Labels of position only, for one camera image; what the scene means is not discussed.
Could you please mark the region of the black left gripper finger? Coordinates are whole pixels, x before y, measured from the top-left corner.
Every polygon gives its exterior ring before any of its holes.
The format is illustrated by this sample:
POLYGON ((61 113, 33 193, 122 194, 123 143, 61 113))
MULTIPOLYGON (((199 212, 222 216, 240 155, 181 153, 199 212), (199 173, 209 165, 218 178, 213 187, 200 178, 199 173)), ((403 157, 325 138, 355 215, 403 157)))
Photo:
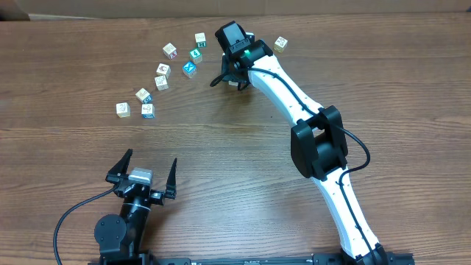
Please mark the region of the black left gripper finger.
POLYGON ((166 182, 165 198, 175 199, 177 195, 177 184, 176 184, 176 168, 177 168, 177 158, 174 159, 171 166, 169 176, 166 182))
POLYGON ((128 178, 127 170, 130 164, 133 150, 128 149, 123 157, 108 171, 106 180, 123 180, 128 178))

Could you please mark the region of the wooden block letter I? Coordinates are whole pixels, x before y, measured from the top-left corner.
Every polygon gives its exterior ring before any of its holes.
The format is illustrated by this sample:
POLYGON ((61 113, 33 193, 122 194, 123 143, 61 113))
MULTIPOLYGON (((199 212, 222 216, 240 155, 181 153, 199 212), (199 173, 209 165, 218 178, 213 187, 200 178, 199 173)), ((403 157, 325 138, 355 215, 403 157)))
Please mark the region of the wooden block letter I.
POLYGON ((155 85, 159 91, 163 91, 169 88, 168 81, 166 76, 157 76, 155 77, 155 85))

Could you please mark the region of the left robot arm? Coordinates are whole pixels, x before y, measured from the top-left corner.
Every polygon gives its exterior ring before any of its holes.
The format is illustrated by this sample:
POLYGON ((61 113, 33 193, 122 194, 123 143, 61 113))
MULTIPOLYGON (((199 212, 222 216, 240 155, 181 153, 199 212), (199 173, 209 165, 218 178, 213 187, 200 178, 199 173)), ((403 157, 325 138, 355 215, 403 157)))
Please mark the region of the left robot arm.
POLYGON ((105 178, 113 184, 111 192, 123 199, 120 213, 103 216, 94 230, 100 258, 109 263, 138 258, 151 206, 162 205, 166 197, 165 191, 152 188, 153 171, 127 171, 131 157, 128 149, 105 178))

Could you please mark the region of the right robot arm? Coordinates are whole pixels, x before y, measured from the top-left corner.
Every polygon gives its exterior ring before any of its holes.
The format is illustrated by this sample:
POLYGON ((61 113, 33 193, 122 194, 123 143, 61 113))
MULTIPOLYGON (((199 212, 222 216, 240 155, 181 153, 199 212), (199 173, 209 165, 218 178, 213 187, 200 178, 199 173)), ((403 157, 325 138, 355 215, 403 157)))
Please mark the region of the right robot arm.
POLYGON ((290 128, 291 159, 299 173, 318 187, 336 225, 343 264, 387 264, 386 251, 371 231, 350 182, 347 138, 366 154, 366 145, 343 126, 334 106, 312 100, 287 75, 273 51, 234 21, 220 27, 215 37, 223 51, 221 81, 238 82, 260 90, 284 115, 290 128))

